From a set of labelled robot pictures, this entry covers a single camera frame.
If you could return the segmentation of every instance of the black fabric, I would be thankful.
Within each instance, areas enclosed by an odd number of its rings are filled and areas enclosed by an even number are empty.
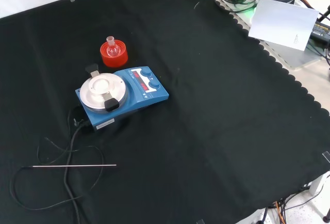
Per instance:
[[[78,201],[85,223],[236,223],[329,169],[328,112],[213,0],[61,0],[0,20],[2,223],[74,223],[71,204],[17,206],[9,179],[37,163],[42,137],[66,146],[85,67],[114,71],[100,57],[109,35],[126,43],[123,68],[149,66],[170,98],[77,136],[75,148],[100,146],[119,165]],[[88,163],[97,154],[74,154]],[[98,170],[69,174],[80,195]],[[44,207],[67,198],[62,180],[61,169],[28,170],[16,188]]]

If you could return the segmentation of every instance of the red led display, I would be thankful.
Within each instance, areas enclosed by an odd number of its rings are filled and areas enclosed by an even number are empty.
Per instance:
[[[137,79],[137,81],[140,83],[142,89],[143,89],[144,91],[148,91],[148,90],[149,90],[148,86],[146,86],[146,84],[143,82],[143,80],[141,79],[141,77],[140,77],[140,75],[138,74],[138,72],[137,72],[137,71],[132,71],[132,72],[133,72],[135,78]]]

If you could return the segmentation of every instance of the red vial holder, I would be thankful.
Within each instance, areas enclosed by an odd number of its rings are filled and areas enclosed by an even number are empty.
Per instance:
[[[120,47],[120,54],[116,57],[110,57],[107,53],[108,42],[102,44],[100,48],[103,63],[110,68],[118,68],[124,65],[128,60],[126,45],[122,41],[114,41]]]

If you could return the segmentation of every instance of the paper sheet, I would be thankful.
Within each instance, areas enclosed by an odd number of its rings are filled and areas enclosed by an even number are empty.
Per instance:
[[[305,50],[318,11],[273,0],[260,0],[249,37]]]

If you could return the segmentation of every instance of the table leg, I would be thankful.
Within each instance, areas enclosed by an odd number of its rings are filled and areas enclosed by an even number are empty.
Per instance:
[[[309,193],[312,196],[315,196],[321,190],[324,180],[325,175],[321,175],[311,183]]]

